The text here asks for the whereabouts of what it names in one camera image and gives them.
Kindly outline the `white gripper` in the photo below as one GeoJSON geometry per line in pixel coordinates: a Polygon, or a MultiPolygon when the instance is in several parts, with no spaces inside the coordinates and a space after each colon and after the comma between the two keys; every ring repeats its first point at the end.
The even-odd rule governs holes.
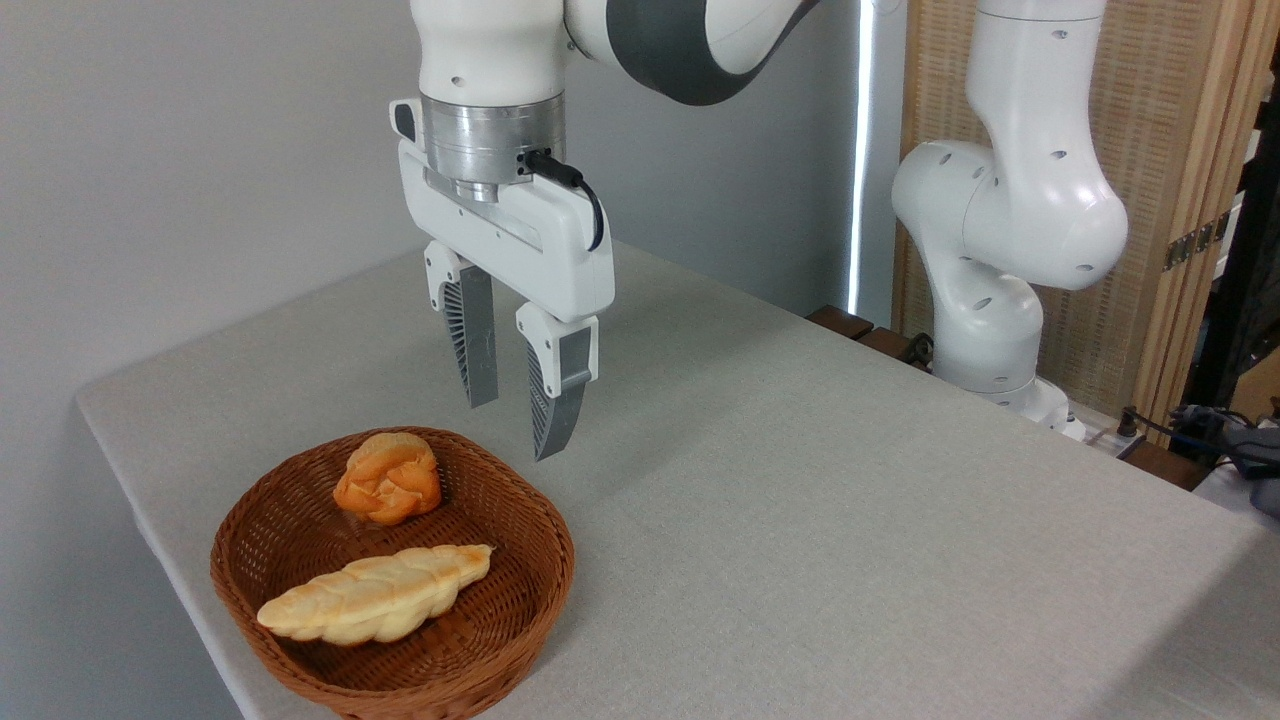
{"type": "Polygon", "coordinates": [[[407,97],[389,113],[406,202],[436,240],[424,251],[429,297],[445,319],[467,401],[479,407],[499,393],[493,275],[534,302],[516,313],[534,454],[538,461],[558,454],[599,375],[591,315],[614,300],[599,199],[581,181],[527,165],[531,155],[545,165],[563,159],[564,100],[481,108],[407,97]]]}

